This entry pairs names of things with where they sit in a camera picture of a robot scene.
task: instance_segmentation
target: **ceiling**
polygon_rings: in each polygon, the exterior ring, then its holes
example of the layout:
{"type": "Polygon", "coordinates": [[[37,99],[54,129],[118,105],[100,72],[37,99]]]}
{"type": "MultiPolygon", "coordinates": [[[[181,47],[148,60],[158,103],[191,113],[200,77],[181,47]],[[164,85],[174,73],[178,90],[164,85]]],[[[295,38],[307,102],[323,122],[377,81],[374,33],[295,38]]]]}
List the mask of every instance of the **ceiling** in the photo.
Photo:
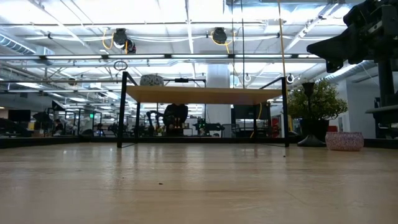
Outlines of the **ceiling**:
{"type": "MultiPolygon", "coordinates": [[[[240,1],[232,0],[118,0],[117,3],[110,0],[0,0],[0,34],[40,51],[45,47],[55,55],[124,54],[115,47],[110,50],[106,48],[111,45],[116,28],[127,29],[126,34],[134,41],[137,54],[227,54],[227,50],[231,54],[280,54],[282,47],[276,2],[243,0],[241,5],[240,1]],[[233,40],[234,34],[233,43],[216,45],[211,39],[215,27],[223,27],[228,40],[233,40]]],[[[283,2],[280,11],[284,53],[307,54],[308,44],[342,33],[346,28],[342,16],[355,3],[362,1],[344,1],[347,4],[328,4],[330,1],[327,0],[283,2]]],[[[18,53],[0,46],[0,54],[18,53]]],[[[232,60],[170,59],[127,62],[128,72],[137,81],[142,75],[154,73],[165,78],[206,78],[209,63],[228,63],[231,74],[234,67],[235,75],[240,80],[246,75],[245,88],[259,88],[283,74],[281,60],[248,58],[244,72],[241,60],[235,63],[232,60]]],[[[118,71],[113,68],[114,60],[66,60],[51,66],[26,60],[0,63],[3,68],[0,78],[3,80],[28,82],[51,76],[54,81],[69,78],[92,80],[93,83],[107,81],[100,85],[103,90],[121,88],[119,82],[110,82],[120,78],[116,77],[118,71]]],[[[292,59],[285,64],[286,74],[300,78],[315,78],[324,74],[325,70],[325,63],[320,58],[292,59]]],[[[169,85],[195,86],[194,83],[169,85]]],[[[82,84],[70,86],[56,82],[43,86],[60,90],[87,89],[82,84]]],[[[233,86],[243,87],[241,81],[233,86]]],[[[13,84],[11,88],[30,87],[13,84]]],[[[98,99],[95,93],[78,97],[85,97],[92,103],[104,101],[98,99]]]]}

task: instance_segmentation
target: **desk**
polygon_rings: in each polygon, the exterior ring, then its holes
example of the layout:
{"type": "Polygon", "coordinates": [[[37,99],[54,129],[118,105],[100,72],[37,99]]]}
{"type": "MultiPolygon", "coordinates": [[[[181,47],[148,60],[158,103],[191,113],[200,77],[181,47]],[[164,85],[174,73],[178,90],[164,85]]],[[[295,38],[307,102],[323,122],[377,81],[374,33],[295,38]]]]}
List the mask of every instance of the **desk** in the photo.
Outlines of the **desk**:
{"type": "Polygon", "coordinates": [[[203,103],[257,105],[281,95],[280,90],[127,86],[127,94],[140,103],[203,103]]]}
{"type": "MultiPolygon", "coordinates": [[[[128,72],[123,72],[122,75],[122,91],[121,103],[119,112],[119,132],[123,130],[120,128],[123,125],[124,109],[126,106],[126,94],[137,101],[136,110],[136,130],[134,132],[136,142],[139,141],[139,113],[141,103],[203,103],[203,104],[217,104],[217,105],[253,105],[256,111],[256,105],[266,102],[282,95],[283,112],[285,121],[285,146],[289,146],[288,139],[288,122],[287,122],[287,91],[286,79],[280,77],[266,86],[258,90],[253,89],[232,89],[232,88],[193,88],[193,87],[171,87],[171,86],[139,86],[135,83],[128,72]],[[127,79],[134,84],[134,86],[127,86],[127,79]],[[267,90],[269,85],[275,82],[282,82],[281,90],[267,90]]],[[[257,127],[256,118],[254,118],[254,134],[253,142],[256,142],[257,127]]],[[[122,147],[123,136],[118,135],[118,147],[122,147]]]]}

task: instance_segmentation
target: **ceiling light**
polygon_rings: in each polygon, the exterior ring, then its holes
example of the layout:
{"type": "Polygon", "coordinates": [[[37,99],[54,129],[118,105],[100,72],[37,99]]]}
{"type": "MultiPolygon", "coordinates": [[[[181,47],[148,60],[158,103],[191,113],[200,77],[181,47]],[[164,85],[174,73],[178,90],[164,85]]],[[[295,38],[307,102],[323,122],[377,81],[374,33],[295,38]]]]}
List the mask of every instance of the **ceiling light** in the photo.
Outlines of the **ceiling light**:
{"type": "Polygon", "coordinates": [[[56,94],[56,93],[52,93],[53,96],[59,97],[59,98],[63,98],[63,96],[56,94]]]}
{"type": "Polygon", "coordinates": [[[79,93],[105,93],[108,90],[78,90],[79,93]]]}
{"type": "Polygon", "coordinates": [[[316,55],[313,54],[303,54],[303,55],[298,55],[299,58],[319,58],[316,55]]]}
{"type": "Polygon", "coordinates": [[[77,97],[70,97],[69,99],[76,101],[76,102],[86,102],[86,99],[83,98],[77,98],[77,97]]]}
{"type": "Polygon", "coordinates": [[[39,90],[8,90],[9,93],[38,93],[39,90]]]}
{"type": "Polygon", "coordinates": [[[0,60],[40,60],[39,56],[0,56],[0,60]]]}
{"type": "MultiPolygon", "coordinates": [[[[235,55],[236,58],[243,58],[243,54],[237,54],[235,55]]],[[[281,54],[266,54],[266,55],[261,55],[261,54],[245,54],[245,58],[282,58],[281,54]]],[[[291,58],[291,54],[285,54],[285,58],[291,58]]]]}
{"type": "Polygon", "coordinates": [[[51,55],[47,56],[47,59],[49,60],[95,60],[95,59],[102,59],[102,56],[100,55],[65,55],[65,56],[60,56],[60,55],[51,55]]]}
{"type": "Polygon", "coordinates": [[[73,93],[74,90],[43,90],[45,93],[73,93]]]}
{"type": "Polygon", "coordinates": [[[36,84],[36,83],[17,83],[18,85],[30,87],[30,88],[41,88],[42,86],[36,84]]]}
{"type": "Polygon", "coordinates": [[[119,96],[116,95],[116,94],[114,94],[114,93],[112,93],[112,92],[109,92],[109,93],[107,93],[106,95],[107,95],[108,97],[112,98],[112,99],[115,99],[115,100],[118,100],[118,99],[119,99],[119,96]]]}
{"type": "Polygon", "coordinates": [[[109,55],[109,59],[164,58],[164,55],[109,55]]]}
{"type": "Polygon", "coordinates": [[[172,58],[228,58],[227,54],[184,54],[184,55],[172,55],[172,58]]]}

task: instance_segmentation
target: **black equipment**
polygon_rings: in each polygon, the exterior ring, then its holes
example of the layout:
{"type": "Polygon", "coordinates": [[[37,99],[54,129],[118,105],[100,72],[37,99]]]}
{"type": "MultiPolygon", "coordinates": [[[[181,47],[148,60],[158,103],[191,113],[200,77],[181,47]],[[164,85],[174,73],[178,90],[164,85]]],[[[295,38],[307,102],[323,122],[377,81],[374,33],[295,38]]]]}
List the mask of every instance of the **black equipment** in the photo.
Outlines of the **black equipment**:
{"type": "Polygon", "coordinates": [[[14,133],[18,134],[20,137],[28,138],[32,136],[32,133],[26,130],[26,128],[23,128],[9,119],[0,118],[0,134],[6,135],[7,133],[9,136],[14,133]]]}
{"type": "Polygon", "coordinates": [[[8,119],[13,122],[29,122],[30,110],[9,110],[8,119]]]}
{"type": "Polygon", "coordinates": [[[374,60],[379,69],[380,107],[367,110],[376,124],[398,122],[398,94],[394,91],[393,70],[398,70],[398,1],[365,0],[343,18],[347,29],[340,35],[307,47],[326,60],[327,72],[343,67],[343,62],[374,60]]]}
{"type": "Polygon", "coordinates": [[[201,118],[198,118],[198,122],[193,126],[198,130],[199,136],[210,136],[210,131],[223,131],[225,129],[220,123],[206,123],[201,118]]]}
{"type": "Polygon", "coordinates": [[[113,42],[115,47],[125,50],[127,48],[128,54],[135,54],[137,52],[136,44],[130,40],[126,35],[126,29],[116,29],[113,35],[113,42]]]}
{"type": "MultiPolygon", "coordinates": [[[[267,107],[268,103],[262,104],[261,115],[259,119],[268,119],[267,107]]],[[[258,119],[260,112],[260,105],[256,106],[256,115],[254,115],[254,107],[251,105],[234,105],[234,108],[231,109],[232,114],[234,114],[234,119],[258,119]]]]}
{"type": "Polygon", "coordinates": [[[52,109],[54,111],[65,111],[66,108],[57,100],[52,100],[52,109]]]}
{"type": "Polygon", "coordinates": [[[216,27],[213,31],[213,40],[217,43],[217,44],[225,44],[226,42],[226,34],[224,32],[224,28],[222,27],[216,27]]]}

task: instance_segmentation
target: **monitor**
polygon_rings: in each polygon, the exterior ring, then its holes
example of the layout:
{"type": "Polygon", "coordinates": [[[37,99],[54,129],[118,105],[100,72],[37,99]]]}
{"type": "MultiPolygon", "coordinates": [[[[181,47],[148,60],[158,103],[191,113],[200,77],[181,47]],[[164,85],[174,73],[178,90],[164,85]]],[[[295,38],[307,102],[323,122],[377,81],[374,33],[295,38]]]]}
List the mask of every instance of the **monitor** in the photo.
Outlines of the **monitor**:
{"type": "Polygon", "coordinates": [[[30,110],[9,110],[8,119],[14,122],[30,121],[30,110]]]}
{"type": "MultiPolygon", "coordinates": [[[[234,115],[235,119],[254,119],[254,110],[251,105],[234,105],[234,115]]],[[[256,108],[256,119],[259,116],[260,105],[257,105],[256,108]]],[[[267,107],[266,104],[262,104],[262,111],[260,115],[260,119],[268,119],[267,118],[267,107]]]]}

